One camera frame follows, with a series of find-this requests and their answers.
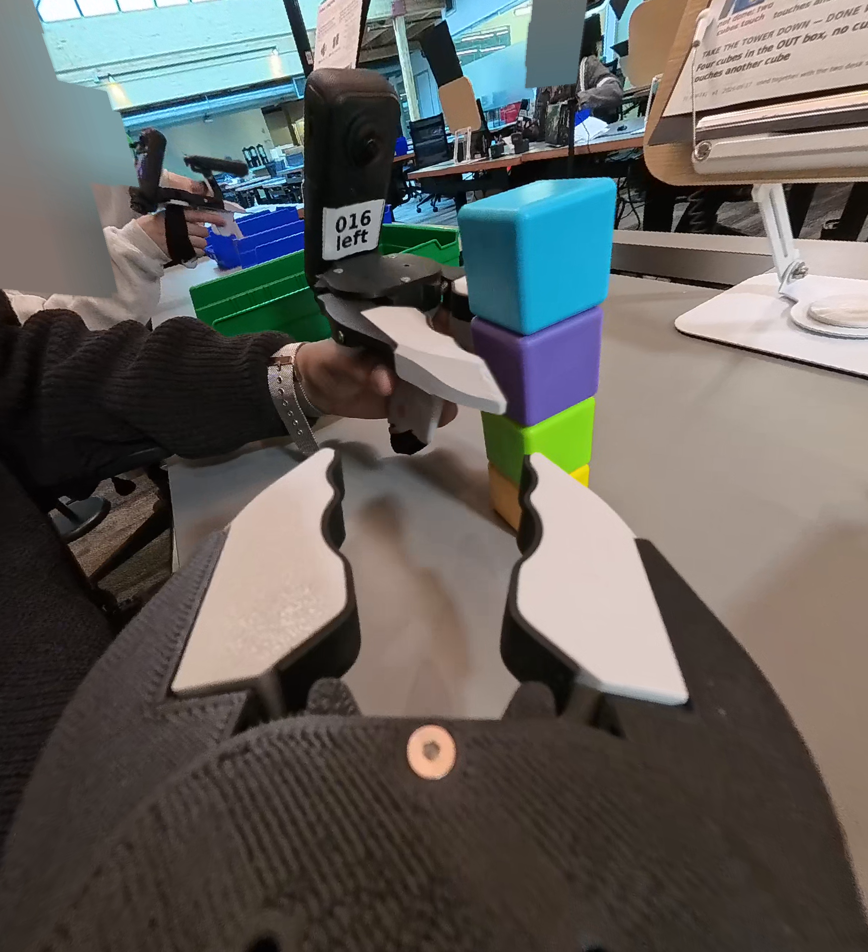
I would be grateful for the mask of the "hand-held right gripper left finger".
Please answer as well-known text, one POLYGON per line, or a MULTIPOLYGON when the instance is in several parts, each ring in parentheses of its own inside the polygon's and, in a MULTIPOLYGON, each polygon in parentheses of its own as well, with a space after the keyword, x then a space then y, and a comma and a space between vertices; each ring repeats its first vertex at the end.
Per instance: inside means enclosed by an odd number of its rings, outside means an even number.
POLYGON ((271 718, 305 708, 360 649, 345 541, 344 472, 322 448, 232 521, 170 689, 181 699, 247 691, 271 718))

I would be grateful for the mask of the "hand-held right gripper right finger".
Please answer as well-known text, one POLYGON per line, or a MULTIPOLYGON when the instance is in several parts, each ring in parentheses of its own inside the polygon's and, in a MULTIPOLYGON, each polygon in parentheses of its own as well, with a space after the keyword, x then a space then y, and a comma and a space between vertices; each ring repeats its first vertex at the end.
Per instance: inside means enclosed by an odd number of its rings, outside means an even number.
POLYGON ((638 538, 618 513, 541 453, 523 460, 520 557, 500 656, 563 708, 575 684, 684 708, 689 691, 638 538))

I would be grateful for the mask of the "blue cube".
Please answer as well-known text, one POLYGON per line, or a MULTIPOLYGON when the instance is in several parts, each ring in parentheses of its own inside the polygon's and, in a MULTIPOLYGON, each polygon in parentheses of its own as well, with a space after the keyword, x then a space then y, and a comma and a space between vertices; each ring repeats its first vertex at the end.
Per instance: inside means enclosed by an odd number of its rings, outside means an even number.
POLYGON ((616 182, 594 177, 535 181, 462 208, 473 314, 530 335, 601 305, 616 204, 616 182))

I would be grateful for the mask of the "purple cube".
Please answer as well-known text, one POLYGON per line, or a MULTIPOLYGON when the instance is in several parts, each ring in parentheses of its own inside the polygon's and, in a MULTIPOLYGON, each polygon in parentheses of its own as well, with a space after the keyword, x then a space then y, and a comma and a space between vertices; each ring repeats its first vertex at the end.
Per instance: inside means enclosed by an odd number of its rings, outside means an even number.
POLYGON ((506 400, 506 414, 529 426, 592 398, 598 391, 603 310, 600 306, 520 335, 480 317, 472 322, 475 353, 506 400))

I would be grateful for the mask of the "lime green cube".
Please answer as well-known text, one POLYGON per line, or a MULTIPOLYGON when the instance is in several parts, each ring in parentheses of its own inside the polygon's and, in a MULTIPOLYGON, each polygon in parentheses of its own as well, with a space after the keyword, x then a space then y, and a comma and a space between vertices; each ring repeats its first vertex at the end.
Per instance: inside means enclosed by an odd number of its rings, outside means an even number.
POLYGON ((481 413, 489 463, 512 482, 520 481, 522 461, 533 453, 541 453, 568 473, 588 467, 595 404, 595 397, 590 397, 531 425, 517 423, 505 415, 481 413))

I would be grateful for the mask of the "yellow cube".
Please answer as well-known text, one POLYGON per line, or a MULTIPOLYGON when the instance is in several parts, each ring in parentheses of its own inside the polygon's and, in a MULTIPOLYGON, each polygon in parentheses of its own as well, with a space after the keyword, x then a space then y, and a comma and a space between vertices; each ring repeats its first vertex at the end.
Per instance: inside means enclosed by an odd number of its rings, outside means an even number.
MULTIPOLYGON (((535 498, 530 500, 535 503, 538 515, 551 517, 555 526, 565 525, 571 514, 584 505, 584 497, 588 494, 590 464, 586 462, 573 470, 564 470, 570 479, 582 485, 583 489, 577 490, 568 488, 565 478, 551 477, 552 471, 559 469, 549 459, 538 467, 535 473, 538 477, 535 498)), ((491 506, 512 530, 519 530, 523 512, 520 482, 505 475, 492 462, 487 463, 487 476, 491 506)))

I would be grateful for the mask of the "green plastic bin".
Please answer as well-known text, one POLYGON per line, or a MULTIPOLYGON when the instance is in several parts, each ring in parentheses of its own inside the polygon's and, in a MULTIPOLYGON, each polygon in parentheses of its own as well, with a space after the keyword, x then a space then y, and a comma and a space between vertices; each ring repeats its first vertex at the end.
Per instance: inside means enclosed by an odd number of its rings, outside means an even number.
MULTIPOLYGON (((442 265, 461 259, 456 228, 386 223, 379 253, 410 253, 442 265)), ((303 250, 251 268, 239 268, 190 289, 197 318, 219 333, 234 337, 276 331, 295 341, 313 342, 330 334, 304 273, 303 250)))

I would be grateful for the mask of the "person's left forearm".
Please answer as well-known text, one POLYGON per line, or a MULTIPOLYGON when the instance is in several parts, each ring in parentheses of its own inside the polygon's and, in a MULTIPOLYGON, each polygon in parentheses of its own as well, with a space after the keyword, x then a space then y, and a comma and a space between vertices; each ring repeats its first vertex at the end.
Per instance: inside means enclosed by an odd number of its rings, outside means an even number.
POLYGON ((55 487, 144 449, 203 458, 283 435, 267 374, 288 343, 187 317, 91 330, 57 309, 20 324, 0 292, 0 469, 55 487))

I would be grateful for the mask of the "background office desk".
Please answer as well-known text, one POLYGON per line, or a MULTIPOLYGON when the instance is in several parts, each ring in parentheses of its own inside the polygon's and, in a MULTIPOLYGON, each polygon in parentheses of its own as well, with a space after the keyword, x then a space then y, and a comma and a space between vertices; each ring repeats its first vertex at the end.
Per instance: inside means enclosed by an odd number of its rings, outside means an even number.
POLYGON ((589 143, 567 146, 533 144, 522 153, 468 162, 442 162, 405 175, 424 194, 453 199, 457 209, 469 201, 539 180, 611 177, 621 179, 642 160, 643 125, 610 125, 589 143))

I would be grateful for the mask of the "grey desk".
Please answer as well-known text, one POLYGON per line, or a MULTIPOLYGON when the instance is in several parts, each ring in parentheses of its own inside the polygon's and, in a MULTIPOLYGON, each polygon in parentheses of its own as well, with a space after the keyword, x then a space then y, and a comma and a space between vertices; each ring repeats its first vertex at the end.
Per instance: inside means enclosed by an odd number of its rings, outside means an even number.
MULTIPOLYGON (((612 279, 590 484, 728 627, 791 712, 832 794, 868 907, 868 381, 719 347, 675 320, 708 289, 612 279)), ((342 420, 345 552, 382 716, 494 717, 515 537, 492 509, 480 417, 423 453, 342 420)))

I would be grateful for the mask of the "person's left hand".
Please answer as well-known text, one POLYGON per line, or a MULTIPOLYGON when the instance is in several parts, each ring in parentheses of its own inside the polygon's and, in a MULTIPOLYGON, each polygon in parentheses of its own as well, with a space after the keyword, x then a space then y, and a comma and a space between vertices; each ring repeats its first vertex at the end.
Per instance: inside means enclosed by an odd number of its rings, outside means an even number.
POLYGON ((388 420, 400 378, 379 353, 332 339, 303 344, 295 356, 296 382, 324 415, 388 420))

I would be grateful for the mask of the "black office chair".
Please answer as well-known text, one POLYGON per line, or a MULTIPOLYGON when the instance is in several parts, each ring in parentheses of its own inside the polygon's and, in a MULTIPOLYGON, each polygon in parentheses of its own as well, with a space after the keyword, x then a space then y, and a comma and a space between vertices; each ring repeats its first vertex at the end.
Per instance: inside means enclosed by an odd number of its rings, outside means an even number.
POLYGON ((409 122, 416 171, 452 160, 443 113, 409 122))

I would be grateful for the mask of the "cardboard instruction board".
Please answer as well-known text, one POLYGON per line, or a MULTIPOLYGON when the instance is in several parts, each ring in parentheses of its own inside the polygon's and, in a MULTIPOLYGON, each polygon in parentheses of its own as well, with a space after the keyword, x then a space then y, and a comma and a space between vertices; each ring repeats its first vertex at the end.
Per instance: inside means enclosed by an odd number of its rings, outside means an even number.
POLYGON ((314 70, 354 68, 369 1, 322 1, 313 49, 314 70))

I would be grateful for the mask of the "cardboard panel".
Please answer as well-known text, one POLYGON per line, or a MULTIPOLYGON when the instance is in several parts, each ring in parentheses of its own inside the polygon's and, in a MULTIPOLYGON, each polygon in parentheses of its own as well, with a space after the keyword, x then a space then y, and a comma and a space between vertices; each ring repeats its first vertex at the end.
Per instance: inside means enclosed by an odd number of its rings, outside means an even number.
POLYGON ((461 66, 448 25, 440 22, 419 38, 435 79, 445 125, 452 133, 481 130, 483 119, 471 81, 461 66))

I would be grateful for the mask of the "blue plastic bin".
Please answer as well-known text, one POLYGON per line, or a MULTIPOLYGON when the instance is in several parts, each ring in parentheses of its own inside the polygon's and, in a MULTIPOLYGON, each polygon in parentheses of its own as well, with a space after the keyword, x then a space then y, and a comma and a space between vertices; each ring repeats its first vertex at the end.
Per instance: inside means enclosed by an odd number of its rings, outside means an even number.
POLYGON ((302 251, 304 220, 295 207, 262 209, 236 217, 237 235, 210 232, 206 255, 220 269, 251 268, 302 251))

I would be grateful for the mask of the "black diagonal support pole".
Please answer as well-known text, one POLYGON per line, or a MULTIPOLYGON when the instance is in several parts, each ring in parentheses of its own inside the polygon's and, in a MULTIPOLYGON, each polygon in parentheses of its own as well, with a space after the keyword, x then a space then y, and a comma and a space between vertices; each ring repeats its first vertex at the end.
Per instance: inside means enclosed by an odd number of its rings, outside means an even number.
POLYGON ((296 0, 283 1, 303 75, 308 78, 314 69, 314 54, 303 15, 296 0))

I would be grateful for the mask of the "person's black sweater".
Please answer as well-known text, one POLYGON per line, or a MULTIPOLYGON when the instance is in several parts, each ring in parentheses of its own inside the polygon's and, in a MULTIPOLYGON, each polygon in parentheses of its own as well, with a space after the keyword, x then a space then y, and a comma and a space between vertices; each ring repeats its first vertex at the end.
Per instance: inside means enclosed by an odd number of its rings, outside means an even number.
POLYGON ((48 515, 0 462, 0 857, 47 737, 114 635, 48 515))

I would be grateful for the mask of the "background wooden document stand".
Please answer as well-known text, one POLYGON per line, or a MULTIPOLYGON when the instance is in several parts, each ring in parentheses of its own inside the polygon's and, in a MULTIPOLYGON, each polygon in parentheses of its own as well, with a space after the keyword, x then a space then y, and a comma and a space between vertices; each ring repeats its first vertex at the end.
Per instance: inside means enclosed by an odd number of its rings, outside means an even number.
POLYGON ((688 3, 643 1, 632 12, 623 69, 633 88, 650 85, 662 73, 688 3))

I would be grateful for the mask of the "printed instruction sheet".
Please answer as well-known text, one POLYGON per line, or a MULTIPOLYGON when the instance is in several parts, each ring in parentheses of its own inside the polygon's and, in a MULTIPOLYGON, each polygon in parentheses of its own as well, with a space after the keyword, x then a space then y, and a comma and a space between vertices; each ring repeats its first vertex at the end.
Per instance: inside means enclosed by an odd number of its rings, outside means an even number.
POLYGON ((868 86, 868 1, 712 2, 689 57, 686 98, 703 109, 868 86))

